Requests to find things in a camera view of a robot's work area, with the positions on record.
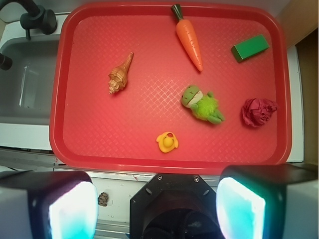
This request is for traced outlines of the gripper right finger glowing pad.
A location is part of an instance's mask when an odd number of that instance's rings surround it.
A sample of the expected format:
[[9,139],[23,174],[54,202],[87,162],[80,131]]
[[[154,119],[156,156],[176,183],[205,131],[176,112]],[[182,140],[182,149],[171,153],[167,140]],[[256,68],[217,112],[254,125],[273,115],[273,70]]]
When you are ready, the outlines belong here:
[[228,166],[217,186],[216,212],[226,239],[317,239],[318,167]]

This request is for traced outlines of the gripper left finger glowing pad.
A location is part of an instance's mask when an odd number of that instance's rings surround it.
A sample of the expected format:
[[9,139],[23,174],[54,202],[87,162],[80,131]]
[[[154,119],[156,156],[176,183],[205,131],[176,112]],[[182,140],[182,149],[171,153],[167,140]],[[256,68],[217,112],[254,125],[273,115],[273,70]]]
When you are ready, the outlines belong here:
[[85,172],[0,174],[2,239],[92,239],[97,219],[97,189]]

